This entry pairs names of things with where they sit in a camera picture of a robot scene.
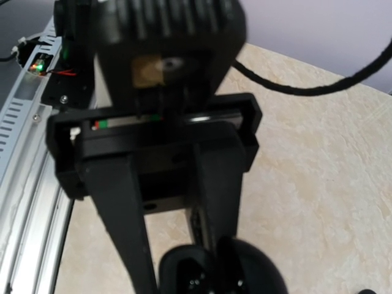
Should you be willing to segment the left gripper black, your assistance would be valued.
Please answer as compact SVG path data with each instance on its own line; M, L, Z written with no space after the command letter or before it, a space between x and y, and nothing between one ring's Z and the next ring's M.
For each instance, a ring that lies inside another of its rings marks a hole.
M189 207L193 242L215 254L222 238L237 234L261 120L249 93L216 96L203 112L164 118L83 110L50 117L47 146L67 196L91 196L135 293L157 293L144 210Z

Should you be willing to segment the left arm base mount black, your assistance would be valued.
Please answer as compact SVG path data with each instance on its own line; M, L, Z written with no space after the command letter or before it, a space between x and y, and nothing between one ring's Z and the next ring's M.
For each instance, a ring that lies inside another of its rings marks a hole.
M41 103L57 109L87 109L94 91L94 62L88 48L92 1L55 1L55 33L61 38L56 64Z

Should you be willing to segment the black round earbud case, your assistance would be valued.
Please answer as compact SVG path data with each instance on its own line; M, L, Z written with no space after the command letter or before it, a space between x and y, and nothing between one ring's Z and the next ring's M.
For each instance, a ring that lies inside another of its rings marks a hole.
M159 265L160 293L287 293L275 264L253 245L222 238L215 253L184 245Z

